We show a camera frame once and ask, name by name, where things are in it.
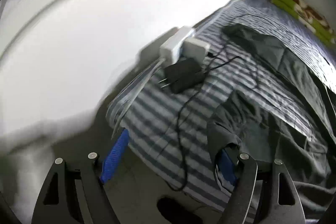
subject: white cable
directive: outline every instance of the white cable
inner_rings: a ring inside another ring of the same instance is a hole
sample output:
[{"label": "white cable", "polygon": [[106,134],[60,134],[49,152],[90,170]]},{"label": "white cable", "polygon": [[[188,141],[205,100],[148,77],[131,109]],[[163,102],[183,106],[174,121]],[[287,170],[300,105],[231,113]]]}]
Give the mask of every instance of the white cable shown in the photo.
[{"label": "white cable", "polygon": [[125,108],[122,110],[121,114],[118,117],[117,122],[115,123],[115,126],[113,128],[113,133],[111,136],[111,140],[113,139],[114,135],[116,134],[116,132],[119,129],[120,123],[122,121],[122,119],[124,118],[126,112],[128,111],[128,109],[130,108],[130,106],[132,105],[132,103],[134,102],[134,100],[136,99],[136,97],[139,95],[139,93],[141,92],[141,90],[145,87],[145,85],[147,84],[147,82],[150,80],[150,78],[153,76],[153,74],[155,73],[155,71],[162,65],[162,63],[165,61],[164,58],[158,59],[156,65],[154,66],[154,68],[148,73],[148,75],[142,80],[142,82],[139,84],[139,88],[136,89],[133,93],[133,95],[131,96],[131,98],[127,101],[127,105],[125,106]]}]

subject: power adapter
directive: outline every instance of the power adapter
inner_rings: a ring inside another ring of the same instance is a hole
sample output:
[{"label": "power adapter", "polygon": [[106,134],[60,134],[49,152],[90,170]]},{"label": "power adapter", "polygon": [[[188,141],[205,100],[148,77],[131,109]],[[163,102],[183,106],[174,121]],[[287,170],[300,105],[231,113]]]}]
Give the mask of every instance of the power adapter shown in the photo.
[{"label": "power adapter", "polygon": [[202,83],[206,77],[206,70],[203,69],[193,58],[179,61],[164,68],[167,82],[163,87],[169,86],[172,93],[180,93],[186,89]]},{"label": "power adapter", "polygon": [[207,56],[210,44],[193,37],[187,37],[183,41],[182,54],[184,57],[192,57],[199,64],[203,64],[204,58]]}]

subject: striped bedsheet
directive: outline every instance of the striped bedsheet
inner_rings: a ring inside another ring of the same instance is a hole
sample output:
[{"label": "striped bedsheet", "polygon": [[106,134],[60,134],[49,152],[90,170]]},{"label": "striped bedsheet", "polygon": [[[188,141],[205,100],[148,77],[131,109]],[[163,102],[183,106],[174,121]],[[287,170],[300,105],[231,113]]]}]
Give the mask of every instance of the striped bedsheet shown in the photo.
[{"label": "striped bedsheet", "polygon": [[[278,37],[297,54],[331,90],[336,86],[333,61],[326,54],[321,43],[312,41],[312,36],[299,22],[287,18],[281,10],[267,0],[233,0],[197,27],[196,37],[208,42],[211,51],[225,50],[221,58],[228,60],[236,55],[228,65],[213,70],[202,87],[202,91],[182,111],[180,119],[181,140],[186,151],[188,184],[184,191],[192,197],[223,211],[230,193],[223,187],[223,178],[217,171],[214,178],[210,156],[207,150],[206,125],[216,107],[224,102],[234,90],[256,100],[262,107],[292,125],[307,138],[312,138],[311,123],[302,103],[291,94],[274,75],[262,66],[257,66],[250,54],[237,45],[226,41],[223,26],[240,23],[254,28],[260,33]],[[212,66],[222,61],[215,61]],[[113,127],[130,91],[139,83],[143,75],[136,78],[110,104],[106,118]],[[158,82],[164,78],[163,70],[157,71],[140,92],[126,116],[122,126],[130,133],[129,147],[155,173],[171,185],[179,187],[183,182],[181,153],[178,149],[175,123],[177,113],[195,90],[172,94],[169,89],[161,89]],[[247,222],[253,221],[253,208]]]}]

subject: dark gray cloth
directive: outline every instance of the dark gray cloth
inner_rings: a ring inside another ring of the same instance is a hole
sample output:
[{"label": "dark gray cloth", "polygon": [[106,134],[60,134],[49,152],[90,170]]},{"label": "dark gray cloth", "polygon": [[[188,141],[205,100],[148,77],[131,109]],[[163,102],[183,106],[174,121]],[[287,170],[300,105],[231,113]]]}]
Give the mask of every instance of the dark gray cloth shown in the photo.
[{"label": "dark gray cloth", "polygon": [[256,160],[272,162],[280,158],[295,181],[306,218],[319,218],[336,187],[336,141],[329,120],[333,118],[334,123],[336,119],[326,88],[276,37],[240,24],[223,31],[300,99],[308,110],[312,129],[311,136],[306,137],[257,102],[234,91],[208,122],[208,148],[214,166],[216,155],[229,143],[238,145],[241,152]]},{"label": "dark gray cloth", "polygon": [[[218,152],[231,143],[255,160],[281,159],[294,181],[306,218],[320,218],[329,206],[335,192],[336,161],[326,142],[307,140],[239,91],[233,91],[216,109],[207,131],[214,164]],[[258,182],[254,198],[258,199],[260,191]]]}]

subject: floor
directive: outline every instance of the floor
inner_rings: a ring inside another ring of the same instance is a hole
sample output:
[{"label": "floor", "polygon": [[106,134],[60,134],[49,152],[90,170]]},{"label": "floor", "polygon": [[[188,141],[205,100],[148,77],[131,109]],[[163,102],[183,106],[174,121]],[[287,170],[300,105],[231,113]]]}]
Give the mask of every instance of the floor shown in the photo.
[{"label": "floor", "polygon": [[215,224],[221,214],[182,192],[172,191],[162,178],[150,170],[129,148],[105,191],[121,224],[169,224],[156,208],[162,196],[175,198],[189,211]]}]

